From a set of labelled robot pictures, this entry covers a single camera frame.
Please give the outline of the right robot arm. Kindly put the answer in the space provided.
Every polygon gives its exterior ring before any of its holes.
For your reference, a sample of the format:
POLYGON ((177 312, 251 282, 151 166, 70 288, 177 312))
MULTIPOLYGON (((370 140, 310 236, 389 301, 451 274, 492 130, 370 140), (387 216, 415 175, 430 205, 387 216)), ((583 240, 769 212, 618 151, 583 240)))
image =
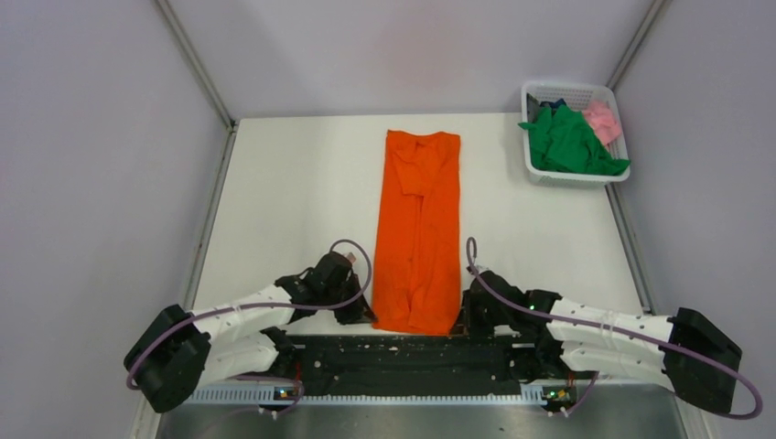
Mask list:
POLYGON ((540 374, 568 378, 598 372, 658 385, 695 407, 729 414, 741 348, 706 316, 681 307, 673 316, 629 315, 527 292, 492 271, 464 293, 469 328, 487 335, 507 326, 533 344, 540 374))

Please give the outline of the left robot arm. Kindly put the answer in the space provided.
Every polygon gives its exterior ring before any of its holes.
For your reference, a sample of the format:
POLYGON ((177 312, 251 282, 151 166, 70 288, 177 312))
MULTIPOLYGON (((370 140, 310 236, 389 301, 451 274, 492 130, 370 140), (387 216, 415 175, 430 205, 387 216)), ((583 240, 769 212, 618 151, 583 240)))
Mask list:
POLYGON ((341 325, 376 322, 354 262, 352 254, 330 251, 302 273, 231 303, 164 308, 124 359, 130 388, 165 413, 217 381, 265 372, 289 377, 296 348, 285 326, 318 311, 333 312, 341 325))

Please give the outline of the orange t shirt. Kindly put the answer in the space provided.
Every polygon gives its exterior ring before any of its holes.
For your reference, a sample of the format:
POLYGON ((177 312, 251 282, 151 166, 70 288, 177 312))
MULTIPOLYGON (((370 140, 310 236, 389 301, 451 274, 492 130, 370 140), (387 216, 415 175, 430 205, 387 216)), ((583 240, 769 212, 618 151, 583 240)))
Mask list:
POLYGON ((390 131, 373 258, 374 327, 445 336, 461 306, 457 134, 390 131))

